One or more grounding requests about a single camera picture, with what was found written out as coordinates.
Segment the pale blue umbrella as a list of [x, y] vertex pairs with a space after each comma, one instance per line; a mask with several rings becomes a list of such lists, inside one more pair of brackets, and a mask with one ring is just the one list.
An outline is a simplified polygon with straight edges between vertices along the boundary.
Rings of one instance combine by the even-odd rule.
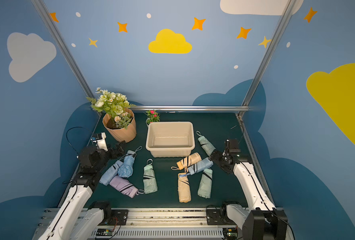
[[123, 162], [117, 160], [112, 166], [110, 166], [105, 173], [101, 176], [99, 183], [107, 186], [111, 180], [117, 175], [118, 169], [122, 166]]

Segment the blue-grey umbrella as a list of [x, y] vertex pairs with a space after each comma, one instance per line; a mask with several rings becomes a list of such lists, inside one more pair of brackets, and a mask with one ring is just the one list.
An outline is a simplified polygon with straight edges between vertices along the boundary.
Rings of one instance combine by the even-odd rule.
[[188, 174], [189, 175], [194, 175], [198, 172], [201, 172], [205, 169], [209, 169], [213, 166], [213, 161], [209, 160], [209, 158], [205, 158], [192, 166], [188, 167]]

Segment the sky blue umbrella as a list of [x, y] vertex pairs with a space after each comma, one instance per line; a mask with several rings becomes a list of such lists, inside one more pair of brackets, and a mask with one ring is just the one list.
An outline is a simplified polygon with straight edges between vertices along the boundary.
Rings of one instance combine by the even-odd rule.
[[117, 175], [121, 178], [129, 178], [133, 174], [133, 164], [137, 156], [137, 152], [142, 149], [142, 146], [139, 146], [134, 151], [128, 150], [125, 156], [123, 157], [123, 163], [119, 167]]

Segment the mint umbrella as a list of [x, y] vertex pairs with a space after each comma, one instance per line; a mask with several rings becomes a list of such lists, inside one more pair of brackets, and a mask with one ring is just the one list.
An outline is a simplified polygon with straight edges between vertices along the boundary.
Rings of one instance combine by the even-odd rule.
[[210, 157], [216, 148], [205, 136], [201, 134], [200, 131], [196, 131], [196, 134], [198, 135], [198, 141], [202, 149], [205, 151], [208, 157]]
[[155, 193], [158, 190], [152, 163], [153, 160], [148, 159], [146, 166], [143, 168], [143, 190], [145, 194]]
[[212, 183], [213, 183], [213, 170], [205, 169], [203, 170], [201, 181], [198, 189], [198, 196], [210, 199], [212, 192]]

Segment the lilac umbrella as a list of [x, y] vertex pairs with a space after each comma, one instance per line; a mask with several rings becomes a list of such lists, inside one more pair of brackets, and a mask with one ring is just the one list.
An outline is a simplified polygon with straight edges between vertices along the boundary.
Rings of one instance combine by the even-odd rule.
[[144, 190], [140, 190], [135, 187], [131, 182], [127, 179], [123, 179], [119, 176], [115, 176], [110, 182], [109, 185], [113, 187], [115, 190], [120, 192], [121, 194], [128, 196], [130, 198], [134, 198], [135, 196], [144, 194]]

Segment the tan umbrella with black strap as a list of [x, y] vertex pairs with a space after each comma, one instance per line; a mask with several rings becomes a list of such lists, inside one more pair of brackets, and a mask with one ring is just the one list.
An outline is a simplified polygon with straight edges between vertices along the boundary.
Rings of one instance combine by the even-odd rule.
[[170, 167], [172, 170], [186, 170], [188, 167], [200, 162], [202, 160], [199, 153], [191, 154], [176, 163], [176, 167]]

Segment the beige umbrella front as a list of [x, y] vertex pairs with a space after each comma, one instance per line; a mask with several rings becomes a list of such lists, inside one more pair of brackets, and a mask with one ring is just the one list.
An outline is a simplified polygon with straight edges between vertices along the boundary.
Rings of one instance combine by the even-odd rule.
[[188, 203], [191, 201], [191, 189], [187, 174], [178, 174], [177, 190], [180, 203]]

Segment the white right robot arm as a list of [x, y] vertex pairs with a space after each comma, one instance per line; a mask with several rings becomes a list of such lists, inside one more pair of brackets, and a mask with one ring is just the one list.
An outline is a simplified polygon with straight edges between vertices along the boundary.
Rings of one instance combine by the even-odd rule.
[[223, 205], [226, 219], [234, 222], [242, 231], [243, 240], [285, 240], [290, 227], [287, 215], [279, 210], [265, 193], [254, 165], [240, 153], [214, 150], [210, 160], [226, 173], [238, 179], [248, 207], [238, 203]]

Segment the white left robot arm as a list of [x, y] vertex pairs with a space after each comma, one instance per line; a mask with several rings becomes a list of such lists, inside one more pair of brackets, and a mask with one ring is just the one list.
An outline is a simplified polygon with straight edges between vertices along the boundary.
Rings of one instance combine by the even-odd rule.
[[70, 188], [62, 206], [52, 222], [48, 225], [40, 240], [86, 240], [100, 224], [108, 224], [114, 219], [110, 203], [94, 202], [79, 224], [76, 221], [84, 205], [95, 191], [101, 171], [109, 160], [124, 155], [125, 141], [115, 144], [113, 148], [103, 149], [99, 146], [87, 146], [78, 155], [77, 174], [70, 181]]

